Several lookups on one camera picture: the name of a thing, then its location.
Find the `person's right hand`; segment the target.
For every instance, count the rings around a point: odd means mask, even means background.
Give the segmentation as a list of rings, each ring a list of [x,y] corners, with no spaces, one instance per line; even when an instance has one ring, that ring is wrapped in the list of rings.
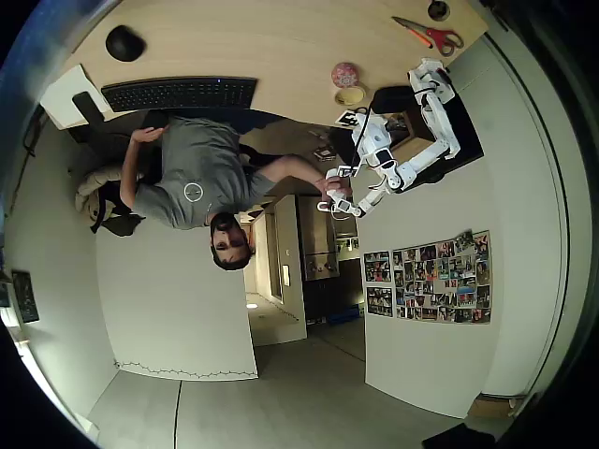
[[[333,176],[330,178],[321,178],[320,180],[314,183],[314,186],[321,193],[321,200],[325,202],[331,201],[331,197],[328,195],[328,192],[334,191],[345,196],[353,195],[348,178],[340,178],[338,176]]]

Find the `person's left hand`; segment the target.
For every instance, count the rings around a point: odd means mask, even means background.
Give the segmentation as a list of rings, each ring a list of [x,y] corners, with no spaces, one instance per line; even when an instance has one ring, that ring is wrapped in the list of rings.
[[[132,133],[131,140],[137,143],[152,142],[159,139],[163,135],[164,131],[165,129],[162,127],[137,129]]]

